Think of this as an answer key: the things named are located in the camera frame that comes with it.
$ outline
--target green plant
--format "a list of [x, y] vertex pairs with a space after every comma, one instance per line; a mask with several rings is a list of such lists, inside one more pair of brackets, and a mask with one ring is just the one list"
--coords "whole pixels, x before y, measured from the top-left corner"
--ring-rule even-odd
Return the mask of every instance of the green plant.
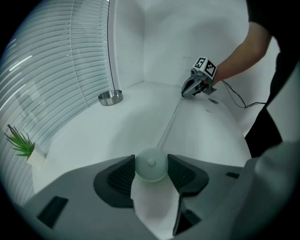
[[17, 155], [29, 158], [34, 150], [34, 143], [30, 141], [28, 134], [26, 138], [22, 133], [19, 133], [15, 127], [12, 128], [10, 125], [8, 125], [8, 127], [11, 135], [8, 136], [5, 134], [5, 136], [7, 137], [7, 140], [15, 146], [13, 149], [21, 152], [21, 154]]

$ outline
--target white table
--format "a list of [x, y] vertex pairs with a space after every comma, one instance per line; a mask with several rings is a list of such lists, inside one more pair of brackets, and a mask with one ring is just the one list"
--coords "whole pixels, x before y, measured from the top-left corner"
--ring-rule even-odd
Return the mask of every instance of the white table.
[[[93, 105], [54, 135], [45, 163], [32, 168], [35, 193], [73, 169], [146, 148], [236, 166], [250, 158], [227, 108], [205, 94], [181, 99], [178, 87], [143, 82], [124, 90], [123, 97], [113, 106]], [[179, 194], [168, 177], [149, 184], [136, 176], [132, 199], [137, 216], [158, 238], [172, 237]]]

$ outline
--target white pot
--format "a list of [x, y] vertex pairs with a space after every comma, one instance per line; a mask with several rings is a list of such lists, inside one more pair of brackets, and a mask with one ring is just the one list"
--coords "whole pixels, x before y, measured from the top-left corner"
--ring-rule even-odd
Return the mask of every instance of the white pot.
[[30, 157], [27, 160], [27, 163], [33, 166], [40, 167], [45, 162], [45, 154], [43, 153], [43, 150], [35, 143], [34, 144], [34, 150]]

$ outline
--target stainless steel bowl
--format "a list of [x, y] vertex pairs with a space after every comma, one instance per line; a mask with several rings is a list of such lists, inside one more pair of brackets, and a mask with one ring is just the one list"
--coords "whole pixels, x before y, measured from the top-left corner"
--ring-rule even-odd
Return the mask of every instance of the stainless steel bowl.
[[115, 90], [115, 91], [110, 90], [100, 94], [98, 96], [98, 99], [103, 106], [110, 106], [122, 101], [123, 94], [121, 90]]

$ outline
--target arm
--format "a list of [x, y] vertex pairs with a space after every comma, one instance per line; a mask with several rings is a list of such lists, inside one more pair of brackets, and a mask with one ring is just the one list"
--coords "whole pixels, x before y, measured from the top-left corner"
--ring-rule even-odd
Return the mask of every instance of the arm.
[[244, 42], [217, 67], [214, 84], [256, 64], [266, 54], [271, 38], [271, 34], [263, 26], [250, 22]]

